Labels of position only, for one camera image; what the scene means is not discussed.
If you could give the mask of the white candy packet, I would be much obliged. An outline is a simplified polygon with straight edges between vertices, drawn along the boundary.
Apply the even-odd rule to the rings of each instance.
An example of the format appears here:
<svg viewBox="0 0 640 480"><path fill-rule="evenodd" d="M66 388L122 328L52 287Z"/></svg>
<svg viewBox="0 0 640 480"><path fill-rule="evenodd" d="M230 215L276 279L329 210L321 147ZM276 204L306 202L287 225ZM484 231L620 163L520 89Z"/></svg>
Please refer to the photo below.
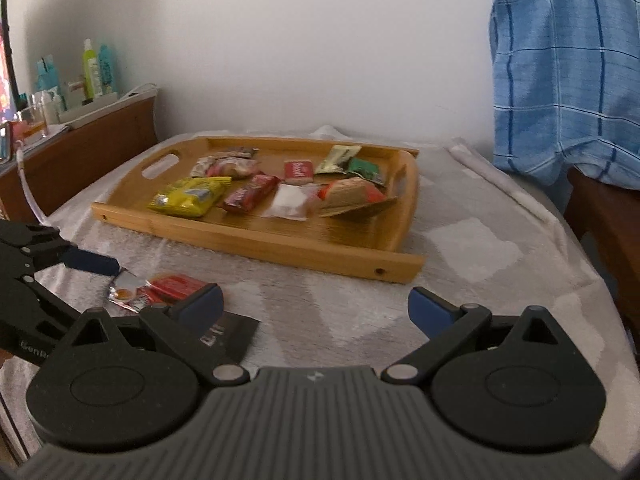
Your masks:
<svg viewBox="0 0 640 480"><path fill-rule="evenodd" d="M280 183L271 205L262 213L264 218L305 221L320 204L320 185Z"/></svg>

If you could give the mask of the cream nougat packet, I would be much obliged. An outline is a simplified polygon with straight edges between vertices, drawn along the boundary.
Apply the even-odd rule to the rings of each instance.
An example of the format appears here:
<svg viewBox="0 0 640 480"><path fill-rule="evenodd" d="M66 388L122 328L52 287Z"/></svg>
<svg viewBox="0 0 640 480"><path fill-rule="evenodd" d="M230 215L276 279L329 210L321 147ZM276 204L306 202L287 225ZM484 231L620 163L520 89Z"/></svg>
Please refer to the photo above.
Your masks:
<svg viewBox="0 0 640 480"><path fill-rule="evenodd" d="M202 178L205 177L207 171L211 166L213 166L215 159L213 156L205 156L198 159L195 165L192 167L190 171L191 178Z"/></svg>

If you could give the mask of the brown nut bar packet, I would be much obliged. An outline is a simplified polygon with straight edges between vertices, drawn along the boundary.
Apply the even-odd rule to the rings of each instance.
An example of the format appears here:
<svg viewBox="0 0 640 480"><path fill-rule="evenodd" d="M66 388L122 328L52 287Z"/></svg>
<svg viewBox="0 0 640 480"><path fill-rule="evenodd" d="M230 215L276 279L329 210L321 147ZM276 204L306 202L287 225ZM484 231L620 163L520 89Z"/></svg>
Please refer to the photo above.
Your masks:
<svg viewBox="0 0 640 480"><path fill-rule="evenodd" d="M246 146L236 146L235 148L225 148L212 154L213 159L222 158L242 158L252 159L258 154L258 148L247 148Z"/></svg>

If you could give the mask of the dark chocolate bar wrapper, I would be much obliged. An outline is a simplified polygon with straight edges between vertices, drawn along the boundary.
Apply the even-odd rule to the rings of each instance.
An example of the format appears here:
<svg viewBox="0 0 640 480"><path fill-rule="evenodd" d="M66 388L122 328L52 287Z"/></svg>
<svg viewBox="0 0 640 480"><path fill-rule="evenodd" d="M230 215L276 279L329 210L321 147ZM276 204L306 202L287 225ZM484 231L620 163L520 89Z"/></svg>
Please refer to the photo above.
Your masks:
<svg viewBox="0 0 640 480"><path fill-rule="evenodd" d="M224 352L230 360L241 363L252 345L259 322L249 316L224 312L201 338L201 342Z"/></svg>

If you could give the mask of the dark red biscuit packet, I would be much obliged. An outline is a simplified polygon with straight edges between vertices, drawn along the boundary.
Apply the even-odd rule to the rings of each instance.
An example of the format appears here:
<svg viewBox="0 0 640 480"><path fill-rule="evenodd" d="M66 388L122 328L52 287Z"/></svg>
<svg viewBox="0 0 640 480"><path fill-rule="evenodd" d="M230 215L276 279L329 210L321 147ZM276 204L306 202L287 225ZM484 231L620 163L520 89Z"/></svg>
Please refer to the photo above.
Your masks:
<svg viewBox="0 0 640 480"><path fill-rule="evenodd" d="M255 174L247 184L237 188L222 202L222 208L232 214L249 214L275 188L280 179L271 174Z"/></svg>

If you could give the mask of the green candy wrapper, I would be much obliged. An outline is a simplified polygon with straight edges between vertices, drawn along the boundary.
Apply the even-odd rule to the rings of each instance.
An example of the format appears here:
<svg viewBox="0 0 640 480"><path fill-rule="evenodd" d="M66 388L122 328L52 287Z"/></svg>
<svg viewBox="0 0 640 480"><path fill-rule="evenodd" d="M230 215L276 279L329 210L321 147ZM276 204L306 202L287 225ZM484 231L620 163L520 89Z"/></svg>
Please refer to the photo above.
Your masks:
<svg viewBox="0 0 640 480"><path fill-rule="evenodd" d="M375 162L361 158L352 158L347 165L346 174L353 177L360 177L375 185L383 186L385 179L380 167Z"/></svg>

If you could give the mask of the blue plaid shirt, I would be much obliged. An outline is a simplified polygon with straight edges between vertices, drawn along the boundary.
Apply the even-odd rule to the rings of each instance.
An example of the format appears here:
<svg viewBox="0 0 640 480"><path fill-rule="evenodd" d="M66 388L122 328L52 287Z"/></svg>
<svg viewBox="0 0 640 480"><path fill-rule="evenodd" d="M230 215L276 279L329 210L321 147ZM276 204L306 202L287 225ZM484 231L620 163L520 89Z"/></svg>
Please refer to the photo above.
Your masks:
<svg viewBox="0 0 640 480"><path fill-rule="evenodd" d="M494 163L639 186L639 0L494 0Z"/></svg>

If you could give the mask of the green tube bottle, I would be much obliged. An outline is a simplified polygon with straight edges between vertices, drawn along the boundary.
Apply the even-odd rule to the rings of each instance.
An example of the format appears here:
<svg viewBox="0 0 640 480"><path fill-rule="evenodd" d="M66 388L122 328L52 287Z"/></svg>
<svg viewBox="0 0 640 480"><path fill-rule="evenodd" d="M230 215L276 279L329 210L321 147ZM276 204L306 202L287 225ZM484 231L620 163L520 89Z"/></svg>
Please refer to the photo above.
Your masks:
<svg viewBox="0 0 640 480"><path fill-rule="evenodd" d="M82 62L84 62L88 98L96 99L103 96L100 63L89 38L84 43Z"/></svg>

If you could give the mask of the wafer cracker packet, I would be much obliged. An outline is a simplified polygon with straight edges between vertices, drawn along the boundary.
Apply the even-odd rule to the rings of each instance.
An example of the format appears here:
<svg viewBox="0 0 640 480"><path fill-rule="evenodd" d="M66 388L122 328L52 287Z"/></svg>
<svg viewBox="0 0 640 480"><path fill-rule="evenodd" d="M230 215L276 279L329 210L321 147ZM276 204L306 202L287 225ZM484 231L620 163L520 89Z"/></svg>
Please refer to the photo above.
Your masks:
<svg viewBox="0 0 640 480"><path fill-rule="evenodd" d="M320 190L318 215L322 218L369 218L397 203L372 182L360 177L336 180Z"/></svg>

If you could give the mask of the white tray on cabinet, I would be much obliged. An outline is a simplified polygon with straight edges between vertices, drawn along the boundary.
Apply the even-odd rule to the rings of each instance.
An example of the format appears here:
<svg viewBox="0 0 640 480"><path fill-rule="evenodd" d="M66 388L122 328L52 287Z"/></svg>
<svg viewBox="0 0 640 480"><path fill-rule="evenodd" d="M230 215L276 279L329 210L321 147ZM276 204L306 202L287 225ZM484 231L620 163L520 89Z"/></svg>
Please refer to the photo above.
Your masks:
<svg viewBox="0 0 640 480"><path fill-rule="evenodd" d="M78 129L137 102L154 99L158 90L160 87L157 84L140 84L123 96L118 96L115 92L100 96L89 104L63 112L60 116L60 124L70 129Z"/></svg>

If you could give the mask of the red snack packet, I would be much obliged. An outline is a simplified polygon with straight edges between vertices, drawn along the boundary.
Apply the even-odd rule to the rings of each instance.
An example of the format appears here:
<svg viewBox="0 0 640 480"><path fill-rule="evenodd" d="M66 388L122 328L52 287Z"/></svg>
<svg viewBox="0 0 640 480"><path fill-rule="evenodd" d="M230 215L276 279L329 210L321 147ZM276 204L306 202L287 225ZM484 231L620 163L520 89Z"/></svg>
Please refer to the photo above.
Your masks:
<svg viewBox="0 0 640 480"><path fill-rule="evenodd" d="M107 298L116 307L139 313L153 304L175 304L207 285L180 273L161 273L150 280L122 269L108 284Z"/></svg>

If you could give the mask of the yellow snack bag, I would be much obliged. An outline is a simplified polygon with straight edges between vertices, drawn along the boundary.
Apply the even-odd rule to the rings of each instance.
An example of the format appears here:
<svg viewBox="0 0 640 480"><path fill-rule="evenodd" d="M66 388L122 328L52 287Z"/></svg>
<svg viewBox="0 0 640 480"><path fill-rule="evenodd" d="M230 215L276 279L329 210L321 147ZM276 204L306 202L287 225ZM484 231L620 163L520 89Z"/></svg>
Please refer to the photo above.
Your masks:
<svg viewBox="0 0 640 480"><path fill-rule="evenodd" d="M180 218L201 218L228 192L230 177L185 178L165 186L148 203L160 214Z"/></svg>

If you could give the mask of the red Biscoff packet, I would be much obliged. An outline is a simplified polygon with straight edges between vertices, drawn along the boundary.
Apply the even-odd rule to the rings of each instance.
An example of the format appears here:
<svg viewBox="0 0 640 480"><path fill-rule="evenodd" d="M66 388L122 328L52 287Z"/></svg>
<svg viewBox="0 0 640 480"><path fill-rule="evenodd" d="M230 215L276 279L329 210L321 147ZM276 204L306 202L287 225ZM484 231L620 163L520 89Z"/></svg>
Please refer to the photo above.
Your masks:
<svg viewBox="0 0 640 480"><path fill-rule="evenodd" d="M314 180L314 165L309 159L289 159L284 162L284 182L304 185Z"/></svg>

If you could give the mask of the teal bottle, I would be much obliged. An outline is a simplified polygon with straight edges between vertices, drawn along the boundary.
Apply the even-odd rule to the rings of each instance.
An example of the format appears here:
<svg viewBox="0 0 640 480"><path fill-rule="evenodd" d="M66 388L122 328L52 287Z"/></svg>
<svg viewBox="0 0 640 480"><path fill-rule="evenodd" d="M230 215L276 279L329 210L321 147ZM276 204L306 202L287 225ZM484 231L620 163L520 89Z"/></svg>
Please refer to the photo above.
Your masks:
<svg viewBox="0 0 640 480"><path fill-rule="evenodd" d="M104 92L117 92L113 55L111 49L107 47L106 44L102 44L100 47L99 63Z"/></svg>

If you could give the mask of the beige snack packet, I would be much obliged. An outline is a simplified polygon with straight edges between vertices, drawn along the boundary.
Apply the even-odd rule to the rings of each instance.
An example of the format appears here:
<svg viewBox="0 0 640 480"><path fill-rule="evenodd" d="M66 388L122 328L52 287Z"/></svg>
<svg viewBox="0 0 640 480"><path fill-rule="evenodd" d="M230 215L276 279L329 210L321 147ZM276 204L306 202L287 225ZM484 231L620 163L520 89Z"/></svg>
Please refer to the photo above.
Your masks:
<svg viewBox="0 0 640 480"><path fill-rule="evenodd" d="M356 157L361 150L360 145L333 145L329 154L320 162L314 170L315 174L344 174L349 162Z"/></svg>

